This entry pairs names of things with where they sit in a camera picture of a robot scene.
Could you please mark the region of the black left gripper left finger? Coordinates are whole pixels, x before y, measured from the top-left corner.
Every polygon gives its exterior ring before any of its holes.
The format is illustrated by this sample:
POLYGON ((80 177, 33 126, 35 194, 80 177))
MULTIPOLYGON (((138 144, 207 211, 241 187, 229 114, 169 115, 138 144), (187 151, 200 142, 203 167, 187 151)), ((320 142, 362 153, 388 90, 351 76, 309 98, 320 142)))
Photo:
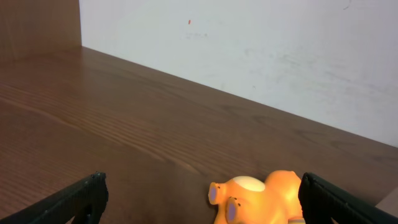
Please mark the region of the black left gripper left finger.
POLYGON ((2 224, 98 224, 109 193, 106 174, 96 172, 47 198, 1 219, 2 224))

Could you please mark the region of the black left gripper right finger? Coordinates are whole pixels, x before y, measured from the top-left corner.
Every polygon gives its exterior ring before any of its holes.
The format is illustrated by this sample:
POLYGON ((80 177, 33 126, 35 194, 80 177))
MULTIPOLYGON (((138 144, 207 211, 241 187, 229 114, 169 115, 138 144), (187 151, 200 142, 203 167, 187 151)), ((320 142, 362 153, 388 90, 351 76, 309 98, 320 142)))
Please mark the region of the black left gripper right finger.
POLYGON ((397 217, 306 172, 298 190, 306 224, 397 224, 397 217))

